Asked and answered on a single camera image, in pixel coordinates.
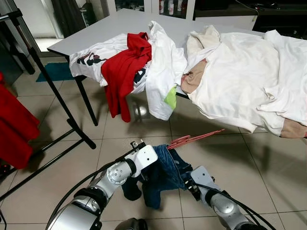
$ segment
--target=tile floor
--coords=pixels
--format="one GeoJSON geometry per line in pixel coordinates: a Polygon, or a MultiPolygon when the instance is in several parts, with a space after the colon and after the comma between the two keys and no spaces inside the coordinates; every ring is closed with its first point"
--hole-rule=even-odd
{"type": "MultiPolygon", "coordinates": [[[[43,63],[62,62],[63,58],[44,58],[43,63]]],[[[40,121],[41,136],[32,142],[43,146],[67,131],[66,116],[46,82],[35,82],[34,75],[23,74],[13,85],[18,100],[40,121]]],[[[137,106],[147,108],[141,93],[128,98],[131,122],[120,116],[111,118],[106,97],[99,85],[86,79],[84,87],[90,98],[99,126],[94,127],[74,81],[57,81],[63,99],[80,127],[94,140],[92,150],[81,144],[39,176],[6,198],[1,210],[8,230],[43,230],[62,196],[85,175],[130,150],[129,143],[142,138],[147,144],[168,143],[182,135],[198,135],[225,127],[224,133],[178,148],[180,156],[194,167],[203,165],[216,183],[234,198],[262,214],[277,230],[307,230],[307,161],[306,144],[301,139],[282,139],[257,130],[246,131],[223,126],[200,115],[187,99],[177,98],[177,108],[169,121],[150,115],[138,119],[137,106]]],[[[47,150],[29,167],[10,175],[0,185],[3,194],[39,165],[78,140],[71,134],[47,150]]],[[[223,230],[218,218],[197,203],[187,191],[162,192],[160,210],[147,208],[143,199],[131,202],[118,189],[102,215],[104,230],[113,230],[121,220],[145,218],[151,230],[223,230]]]]}

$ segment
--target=bottle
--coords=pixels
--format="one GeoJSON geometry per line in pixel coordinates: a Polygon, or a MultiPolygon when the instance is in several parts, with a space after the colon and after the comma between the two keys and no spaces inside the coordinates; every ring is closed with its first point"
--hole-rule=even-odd
{"type": "Polygon", "coordinates": [[[159,10],[160,10],[160,13],[164,13],[164,1],[163,0],[160,1],[159,10]]]}
{"type": "Polygon", "coordinates": [[[181,11],[181,7],[182,7],[182,0],[178,0],[177,11],[181,11]]]}
{"type": "Polygon", "coordinates": [[[170,4],[174,4],[174,1],[173,0],[168,0],[168,5],[167,5],[167,10],[169,11],[169,6],[170,4]]]}
{"type": "Polygon", "coordinates": [[[169,12],[168,12],[169,15],[173,15],[174,14],[174,4],[171,3],[169,4],[169,12]]]}

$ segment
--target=teal mat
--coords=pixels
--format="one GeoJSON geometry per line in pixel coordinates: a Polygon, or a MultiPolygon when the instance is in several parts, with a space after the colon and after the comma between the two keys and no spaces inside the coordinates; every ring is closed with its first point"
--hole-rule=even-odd
{"type": "MultiPolygon", "coordinates": [[[[73,80],[68,63],[48,63],[45,66],[47,73],[52,81],[73,80]]],[[[46,81],[42,73],[39,74],[36,82],[46,81]]]]}

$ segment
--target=red garment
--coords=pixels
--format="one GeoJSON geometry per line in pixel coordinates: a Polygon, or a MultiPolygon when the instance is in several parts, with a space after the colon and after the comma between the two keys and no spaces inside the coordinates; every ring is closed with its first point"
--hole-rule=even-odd
{"type": "Polygon", "coordinates": [[[39,135],[37,120],[3,86],[0,72],[0,158],[17,169],[24,168],[33,152],[28,141],[39,135]]]}
{"type": "Polygon", "coordinates": [[[109,58],[101,67],[108,85],[106,98],[112,117],[121,113],[125,122],[130,121],[126,96],[133,90],[134,75],[152,59],[152,47],[147,33],[128,34],[128,49],[109,58]]]}

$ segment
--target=black cable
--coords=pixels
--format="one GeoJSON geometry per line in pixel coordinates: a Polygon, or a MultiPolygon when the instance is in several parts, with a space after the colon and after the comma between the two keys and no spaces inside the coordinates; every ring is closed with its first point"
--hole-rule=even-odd
{"type": "Polygon", "coordinates": [[[4,218],[4,215],[2,213],[2,211],[0,210],[0,217],[2,218],[3,222],[4,222],[4,230],[6,230],[6,227],[7,227],[7,223],[6,223],[6,220],[4,218]]]}
{"type": "Polygon", "coordinates": [[[124,155],[118,157],[117,159],[115,159],[113,162],[110,162],[108,164],[105,164],[104,166],[102,166],[99,170],[91,173],[90,175],[86,176],[83,180],[79,181],[73,188],[71,188],[71,190],[69,190],[65,196],[60,200],[60,202],[57,204],[57,206],[55,207],[55,209],[53,210],[49,220],[48,220],[48,224],[47,226],[49,226],[51,224],[51,220],[53,219],[53,217],[56,215],[56,213],[58,212],[59,208],[62,206],[62,204],[64,203],[64,201],[69,197],[69,195],[71,193],[73,193],[74,190],[76,190],[80,185],[82,185],[85,181],[87,181],[88,179],[90,179],[92,177],[93,181],[95,179],[95,177],[103,172],[104,170],[106,170],[108,167],[112,166],[113,164],[122,161],[127,155],[129,155],[130,153],[134,152],[137,148],[139,148],[139,146],[145,145],[144,142],[142,142],[141,144],[139,144],[137,147],[133,148],[132,150],[130,150],[129,152],[125,153],[124,155]]]}
{"type": "Polygon", "coordinates": [[[246,8],[248,8],[248,9],[250,9],[250,10],[256,11],[256,12],[257,12],[257,15],[258,15],[258,17],[259,17],[259,11],[258,11],[258,10],[256,10],[255,8],[249,7],[248,5],[245,5],[244,3],[239,2],[238,0],[235,0],[235,1],[236,1],[237,3],[239,3],[239,4],[241,4],[242,6],[245,6],[246,8]]]}
{"type": "Polygon", "coordinates": [[[206,186],[206,185],[203,185],[203,184],[195,184],[199,187],[203,187],[203,188],[206,188],[206,189],[209,189],[209,190],[212,190],[212,191],[215,191],[223,196],[225,196],[226,198],[232,200],[233,202],[237,203],[240,207],[242,207],[244,210],[247,209],[248,211],[250,211],[251,213],[253,213],[256,217],[258,217],[259,219],[261,219],[264,223],[266,223],[270,229],[272,230],[276,230],[276,228],[273,227],[272,224],[270,224],[265,218],[263,218],[262,216],[260,216],[257,212],[255,212],[253,209],[251,209],[250,207],[246,206],[245,204],[233,199],[231,196],[227,195],[227,194],[224,194],[222,193],[221,191],[215,189],[215,188],[211,188],[209,186],[206,186]]]}
{"type": "Polygon", "coordinates": [[[103,167],[101,167],[99,170],[97,170],[96,172],[93,172],[92,174],[86,176],[83,180],[79,181],[73,188],[71,188],[71,190],[68,191],[68,193],[65,194],[65,196],[60,200],[60,202],[58,203],[58,205],[55,207],[55,209],[53,210],[50,219],[48,220],[48,224],[47,226],[50,225],[51,220],[53,219],[53,217],[56,215],[56,213],[58,212],[59,208],[62,206],[62,204],[64,203],[64,201],[69,197],[69,195],[71,193],[73,193],[73,191],[75,191],[80,185],[82,185],[85,181],[87,181],[88,179],[90,179],[91,177],[96,176],[98,173],[103,172],[104,170],[106,170],[108,167],[112,166],[114,164],[114,161],[108,164],[105,164],[103,167]]]}
{"type": "Polygon", "coordinates": [[[246,208],[244,208],[244,207],[241,207],[241,208],[243,208],[243,210],[247,212],[247,214],[253,219],[253,221],[254,221],[258,226],[261,226],[260,223],[258,222],[258,220],[251,214],[251,212],[250,212],[248,209],[246,209],[246,208]]]}

